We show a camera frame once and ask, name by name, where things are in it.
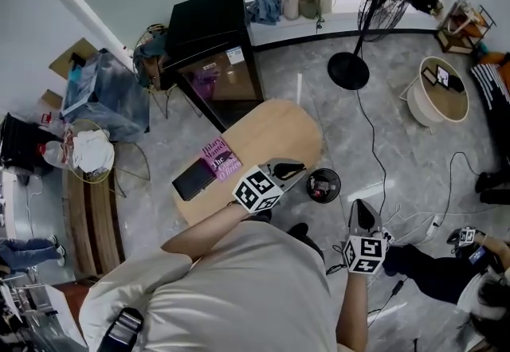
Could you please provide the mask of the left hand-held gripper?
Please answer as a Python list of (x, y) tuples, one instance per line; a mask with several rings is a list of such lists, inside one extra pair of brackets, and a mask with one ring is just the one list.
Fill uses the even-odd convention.
[[(277, 178), (278, 186), (268, 175)], [(274, 207), (284, 191), (294, 187), (305, 175), (306, 167), (302, 162), (290, 158), (272, 158), (262, 165), (262, 169), (253, 166), (245, 173), (232, 195), (249, 214), (259, 213)]]

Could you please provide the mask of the black mesh waste bin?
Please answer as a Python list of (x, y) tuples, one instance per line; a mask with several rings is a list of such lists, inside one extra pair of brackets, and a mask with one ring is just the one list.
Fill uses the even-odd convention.
[[(336, 185), (336, 191), (331, 192), (327, 196), (322, 196), (321, 198), (315, 198), (313, 195), (314, 192), (314, 182), (316, 179), (322, 179), (322, 180), (328, 180), (329, 182)], [(308, 196), (315, 202), (320, 204), (327, 204), (332, 201), (334, 201), (338, 196), (339, 192), (341, 190), (341, 181), (339, 178), (339, 175), (332, 169), (329, 168), (319, 168), (317, 170), (314, 170), (310, 176), (308, 177), (308, 180), (306, 182), (306, 191)]]

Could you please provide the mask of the person's left forearm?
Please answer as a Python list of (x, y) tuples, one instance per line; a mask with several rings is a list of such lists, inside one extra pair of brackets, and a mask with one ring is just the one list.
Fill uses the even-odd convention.
[(248, 217), (248, 211), (232, 203), (165, 242), (164, 252), (183, 254), (193, 262), (205, 256), (223, 237)]

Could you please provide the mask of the person's black trousers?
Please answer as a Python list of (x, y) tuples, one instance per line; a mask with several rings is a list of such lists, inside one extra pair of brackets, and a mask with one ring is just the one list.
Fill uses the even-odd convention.
[(302, 242), (303, 244), (307, 245), (309, 248), (313, 249), (322, 259), (322, 261), (325, 261), (324, 259), (324, 253), (319, 248), (319, 246), (307, 235), (298, 236), (297, 240)]

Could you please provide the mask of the person's right black shoe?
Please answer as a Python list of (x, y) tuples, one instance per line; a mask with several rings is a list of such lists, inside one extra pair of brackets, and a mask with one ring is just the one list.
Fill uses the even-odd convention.
[(301, 240), (308, 235), (308, 225), (306, 223), (298, 223), (287, 231), (290, 236)]

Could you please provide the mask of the black standing fan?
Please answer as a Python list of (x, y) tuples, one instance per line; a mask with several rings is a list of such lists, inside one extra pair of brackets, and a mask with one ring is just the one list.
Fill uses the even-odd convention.
[(409, 4), (410, 0), (361, 0), (355, 50), (336, 53), (328, 61), (328, 75), (335, 84), (354, 91), (367, 84), (370, 71), (361, 57), (363, 45), (383, 39), (400, 22)]

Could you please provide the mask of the white round side table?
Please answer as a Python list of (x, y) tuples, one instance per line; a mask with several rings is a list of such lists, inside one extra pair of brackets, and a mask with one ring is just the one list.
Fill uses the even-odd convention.
[(425, 57), (418, 67), (416, 77), (399, 96), (401, 100), (407, 102), (410, 113), (416, 121), (427, 127), (430, 133), (434, 132), (434, 128), (439, 123), (461, 123), (469, 113), (469, 94), (466, 89), (458, 93), (444, 88), (438, 82), (432, 85), (422, 77), (422, 70), (425, 67), (436, 75), (437, 65), (446, 69), (450, 75), (461, 78), (456, 69), (444, 59), (434, 56)]

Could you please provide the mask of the blue cloth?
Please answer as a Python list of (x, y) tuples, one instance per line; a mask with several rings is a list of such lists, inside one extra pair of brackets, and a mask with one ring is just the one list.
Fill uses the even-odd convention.
[(276, 25), (281, 16), (281, 0), (253, 0), (247, 7), (251, 22)]

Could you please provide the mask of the white tote bag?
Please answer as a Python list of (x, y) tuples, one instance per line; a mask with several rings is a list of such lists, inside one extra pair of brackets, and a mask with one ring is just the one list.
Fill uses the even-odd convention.
[(299, 1), (298, 0), (280, 0), (281, 14), (289, 21), (295, 21), (299, 18)]

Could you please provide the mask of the khaki bag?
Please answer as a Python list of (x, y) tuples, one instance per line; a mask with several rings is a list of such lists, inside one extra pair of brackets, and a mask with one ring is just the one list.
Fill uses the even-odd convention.
[(298, 0), (300, 15), (307, 19), (318, 19), (321, 17), (320, 0)]

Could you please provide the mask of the dark clothing pile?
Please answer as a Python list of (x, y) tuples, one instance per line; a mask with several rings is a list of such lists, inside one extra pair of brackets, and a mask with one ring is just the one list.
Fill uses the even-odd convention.
[(161, 90), (160, 74), (166, 56), (165, 32), (146, 33), (135, 47), (133, 66), (139, 84), (145, 88)]

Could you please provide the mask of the striped black white cushion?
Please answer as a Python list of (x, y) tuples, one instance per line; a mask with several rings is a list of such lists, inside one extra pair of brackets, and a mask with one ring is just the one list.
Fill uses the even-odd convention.
[(510, 91), (500, 73), (500, 66), (492, 63), (477, 64), (470, 69), (484, 109), (499, 120), (510, 120)]

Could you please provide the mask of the white cloth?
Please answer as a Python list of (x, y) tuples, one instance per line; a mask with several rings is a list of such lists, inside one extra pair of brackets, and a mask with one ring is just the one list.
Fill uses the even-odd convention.
[(108, 131), (80, 131), (73, 138), (73, 165), (85, 173), (110, 170), (115, 150), (109, 141)]

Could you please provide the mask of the clear water jug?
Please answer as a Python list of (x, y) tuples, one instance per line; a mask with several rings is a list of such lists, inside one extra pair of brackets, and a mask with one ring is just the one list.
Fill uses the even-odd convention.
[(59, 169), (68, 169), (64, 146), (61, 142), (52, 140), (37, 145), (37, 151), (42, 158), (51, 166)]

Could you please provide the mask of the brown cardboard sheet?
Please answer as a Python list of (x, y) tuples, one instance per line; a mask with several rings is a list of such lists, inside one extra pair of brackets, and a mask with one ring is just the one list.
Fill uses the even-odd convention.
[(98, 50), (90, 44), (85, 38), (81, 38), (72, 46), (67, 48), (60, 56), (58, 56), (50, 65), (49, 69), (66, 80), (68, 77), (69, 66), (73, 54), (79, 58), (87, 60), (98, 52)]

